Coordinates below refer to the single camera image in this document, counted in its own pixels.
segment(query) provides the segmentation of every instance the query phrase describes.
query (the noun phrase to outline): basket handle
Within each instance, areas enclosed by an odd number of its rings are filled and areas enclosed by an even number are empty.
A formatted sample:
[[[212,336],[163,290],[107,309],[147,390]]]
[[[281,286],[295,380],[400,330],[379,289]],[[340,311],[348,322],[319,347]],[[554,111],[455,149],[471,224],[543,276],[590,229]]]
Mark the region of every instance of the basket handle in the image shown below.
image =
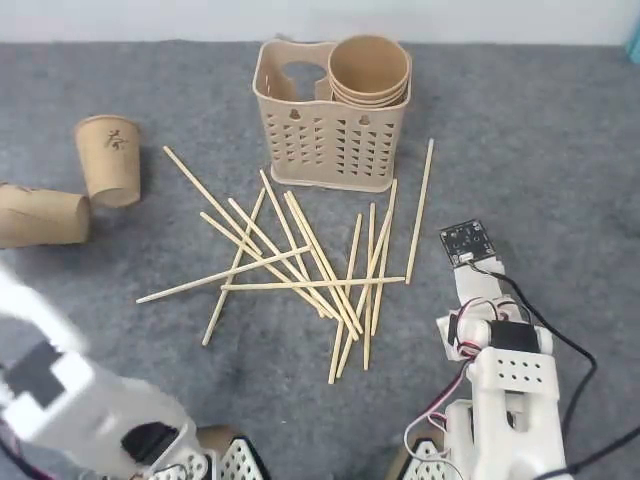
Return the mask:
[[[273,59],[282,67],[291,62],[307,62],[322,67],[329,67],[329,55],[336,46],[335,42],[293,43],[285,40],[272,40],[268,43]]]

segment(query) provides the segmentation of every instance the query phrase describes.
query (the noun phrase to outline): chinese character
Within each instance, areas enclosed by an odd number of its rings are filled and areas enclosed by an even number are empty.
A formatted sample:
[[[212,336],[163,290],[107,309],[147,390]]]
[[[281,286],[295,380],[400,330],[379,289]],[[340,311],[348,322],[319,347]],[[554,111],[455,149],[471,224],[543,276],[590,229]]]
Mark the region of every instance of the chinese character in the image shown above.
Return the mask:
[[[114,150],[124,149],[124,144],[129,143],[129,140],[125,140],[120,136],[120,130],[111,130],[109,132],[109,138],[105,142],[105,148],[111,147]]]

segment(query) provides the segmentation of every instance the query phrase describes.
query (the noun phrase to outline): white wall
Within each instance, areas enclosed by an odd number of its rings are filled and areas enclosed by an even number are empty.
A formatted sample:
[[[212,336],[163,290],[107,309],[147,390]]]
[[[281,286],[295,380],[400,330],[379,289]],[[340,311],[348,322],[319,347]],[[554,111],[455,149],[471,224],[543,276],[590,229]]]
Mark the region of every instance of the white wall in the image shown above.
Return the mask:
[[[296,40],[620,45],[640,0],[0,0],[0,41]]]

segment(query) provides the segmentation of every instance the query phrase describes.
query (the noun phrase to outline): tipped over paper cup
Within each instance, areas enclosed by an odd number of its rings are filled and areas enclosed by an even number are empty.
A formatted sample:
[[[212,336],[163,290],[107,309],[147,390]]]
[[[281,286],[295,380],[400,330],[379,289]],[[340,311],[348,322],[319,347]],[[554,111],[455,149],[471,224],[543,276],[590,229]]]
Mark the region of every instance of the tipped over paper cup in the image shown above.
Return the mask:
[[[83,243],[90,213],[82,195],[0,185],[0,248]]]
[[[116,115],[85,118],[75,127],[76,146],[91,202],[124,207],[140,200],[140,135]]]

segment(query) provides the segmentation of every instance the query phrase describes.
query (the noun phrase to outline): utensil holder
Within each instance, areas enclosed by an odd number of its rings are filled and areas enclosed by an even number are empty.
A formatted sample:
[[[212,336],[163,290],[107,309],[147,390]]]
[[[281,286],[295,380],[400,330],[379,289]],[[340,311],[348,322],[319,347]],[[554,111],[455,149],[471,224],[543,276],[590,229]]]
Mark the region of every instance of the utensil holder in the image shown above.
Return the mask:
[[[393,181],[411,81],[399,103],[390,107],[365,109],[334,102],[326,76],[315,84],[315,100],[299,101],[283,67],[306,62],[327,72],[335,45],[273,40],[260,49],[253,91],[271,155],[271,175],[289,185],[383,192]]]

